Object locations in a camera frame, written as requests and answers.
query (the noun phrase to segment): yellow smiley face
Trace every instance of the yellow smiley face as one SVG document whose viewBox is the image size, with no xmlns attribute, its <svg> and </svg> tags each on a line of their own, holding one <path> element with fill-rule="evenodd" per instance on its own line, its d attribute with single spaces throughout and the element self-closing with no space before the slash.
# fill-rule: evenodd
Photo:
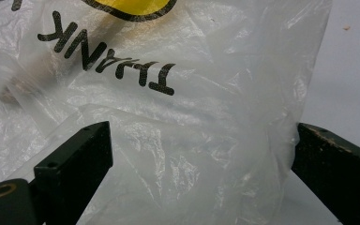
<svg viewBox="0 0 360 225">
<path fill-rule="evenodd" d="M 168 13 L 176 0 L 83 0 L 87 5 L 126 21 L 144 22 Z"/>
</svg>

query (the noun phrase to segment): translucent plastic bag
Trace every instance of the translucent plastic bag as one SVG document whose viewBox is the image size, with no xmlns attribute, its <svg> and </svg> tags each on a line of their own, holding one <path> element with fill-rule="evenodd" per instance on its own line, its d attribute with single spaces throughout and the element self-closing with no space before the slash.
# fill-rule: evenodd
<svg viewBox="0 0 360 225">
<path fill-rule="evenodd" d="M 81 223 L 266 224 L 330 6 L 0 1 L 0 179 L 109 120 L 115 163 Z"/>
</svg>

